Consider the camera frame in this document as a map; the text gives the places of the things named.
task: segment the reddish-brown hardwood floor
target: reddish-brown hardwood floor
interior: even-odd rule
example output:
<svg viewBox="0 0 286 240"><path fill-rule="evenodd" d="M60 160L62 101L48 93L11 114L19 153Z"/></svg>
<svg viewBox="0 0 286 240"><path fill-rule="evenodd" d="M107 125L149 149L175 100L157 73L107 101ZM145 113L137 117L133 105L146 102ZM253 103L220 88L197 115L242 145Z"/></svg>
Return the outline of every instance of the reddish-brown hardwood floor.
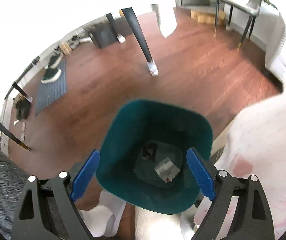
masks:
<svg viewBox="0 0 286 240"><path fill-rule="evenodd" d="M213 25L201 25L189 11L176 10L177 28L164 38L154 13L139 16L159 75L152 77L133 35L126 43L105 49L83 44L66 57L67 93L35 117L35 104L26 121L24 150L9 142L9 157L22 169L40 179L56 176L94 149L100 148L118 109L133 98L148 98L182 106L203 114L216 137L245 106L280 91L261 71L264 52L252 42L237 50L240 34L223 27L213 35ZM24 90L36 99L43 72ZM20 138L21 124L10 131ZM95 179L80 209L91 209L100 186ZM118 235L134 239L134 207L126 206Z"/></svg>

